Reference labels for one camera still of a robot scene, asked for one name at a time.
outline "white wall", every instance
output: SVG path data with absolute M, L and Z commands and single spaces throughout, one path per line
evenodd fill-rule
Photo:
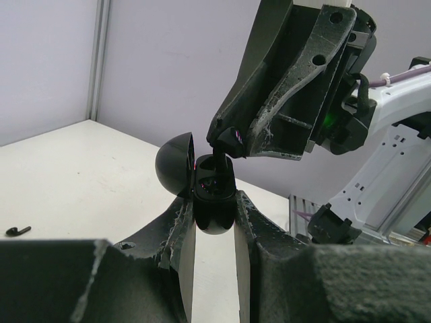
M 371 78 L 408 68 L 414 56 L 431 57 L 431 1 L 354 3 L 378 24 L 378 49 L 366 67 Z M 234 83 L 258 5 L 259 0 L 113 1 L 99 121 L 156 145 L 192 131 L 197 155 L 208 153 L 209 123 Z M 380 137 L 339 157 L 316 147 L 300 162 L 238 160 L 235 172 L 278 194 L 324 203 L 359 170 Z
M 0 1 L 0 146 L 86 118 L 96 8 Z

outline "hole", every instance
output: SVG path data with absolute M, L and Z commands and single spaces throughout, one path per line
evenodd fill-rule
M 333 24 L 339 24 L 340 22 L 343 21 L 343 14 L 341 12 L 334 12 L 331 17 L 329 18 L 329 20 L 333 23 Z
M 356 40 L 356 34 L 351 33 L 351 34 L 349 35 L 349 40 L 348 40 L 348 42 L 354 42 L 355 40 Z
M 127 249 L 132 249 L 135 246 L 136 246 L 136 244 L 134 244 L 133 242 L 121 242 L 120 249 L 121 250 L 127 250 Z
M 323 55 L 316 55 L 312 58 L 312 63 L 316 66 L 322 66 L 326 64 L 326 58 Z

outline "table surface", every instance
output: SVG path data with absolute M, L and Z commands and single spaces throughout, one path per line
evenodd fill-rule
M 112 243 L 147 225 L 174 200 L 158 182 L 158 148 L 90 120 L 0 148 L 0 238 L 94 239 Z M 237 180 L 281 227 L 288 199 Z M 239 322 L 233 230 L 197 230 L 193 322 Z

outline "purple cable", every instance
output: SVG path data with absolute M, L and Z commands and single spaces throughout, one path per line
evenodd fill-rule
M 402 74 L 392 76 L 389 79 L 391 80 L 391 84 L 394 84 L 428 72 L 431 72 L 431 65 L 426 67 L 421 67 L 420 69 L 411 69 L 410 71 L 404 72 Z M 386 86 L 385 79 L 380 79 L 378 81 L 370 82 L 370 87 L 380 87 L 380 86 Z

